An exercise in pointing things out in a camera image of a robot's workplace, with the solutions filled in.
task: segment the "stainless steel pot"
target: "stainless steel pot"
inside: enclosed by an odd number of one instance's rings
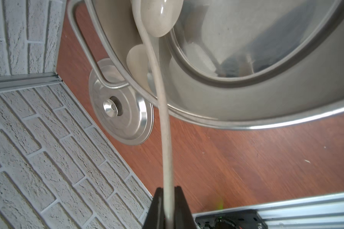
[[[84,0],[110,59],[126,82],[107,82],[68,5],[70,23],[100,82],[131,85],[126,57],[141,39],[130,1]],[[264,129],[344,112],[344,1],[185,0],[174,29],[154,47],[170,115],[219,129]]]

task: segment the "wooden floor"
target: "wooden floor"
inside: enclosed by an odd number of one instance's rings
[[[76,12],[96,60],[107,57],[84,4]],[[92,118],[88,63],[65,16],[57,72]],[[193,213],[344,191],[344,114],[263,131],[221,131],[171,117],[175,184]],[[162,186],[158,110],[149,139],[127,146],[110,139],[153,194]]]

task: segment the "white brick wall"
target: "white brick wall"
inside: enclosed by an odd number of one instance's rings
[[[0,94],[0,228],[141,228],[150,203],[65,85]]]
[[[53,72],[65,0],[0,0],[0,76]]]

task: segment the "pot handle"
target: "pot handle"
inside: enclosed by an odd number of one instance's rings
[[[111,83],[108,80],[106,80],[105,77],[103,76],[102,72],[101,72],[101,69],[99,68],[96,61],[94,60],[94,57],[93,57],[92,53],[90,52],[88,45],[85,42],[81,31],[79,30],[78,24],[77,24],[77,22],[75,20],[75,16],[74,16],[74,12],[75,12],[76,7],[82,1],[84,1],[84,0],[70,0],[69,1],[68,5],[67,5],[67,17],[69,18],[70,25],[71,25],[74,33],[75,33],[75,36],[77,37],[77,39],[80,43],[80,46],[82,47],[82,49],[84,51],[89,63],[91,64],[93,71],[95,72],[95,74],[96,74],[98,80],[101,82],[101,84],[107,88],[121,89],[121,88],[128,86],[129,83],[126,81],[122,81],[119,83]]]

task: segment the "stainless steel lid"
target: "stainless steel lid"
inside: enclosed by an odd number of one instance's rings
[[[124,80],[110,58],[100,60],[98,65],[108,81]],[[153,106],[132,87],[108,89],[91,71],[89,95],[98,120],[112,137],[127,145],[142,144],[149,137],[154,121]]]
[[[123,60],[140,43],[132,18],[104,12],[129,1],[94,3],[110,58],[157,105]],[[115,21],[128,28],[127,44]],[[260,129],[344,112],[344,1],[185,0],[174,29],[154,44],[170,114],[184,121]]]

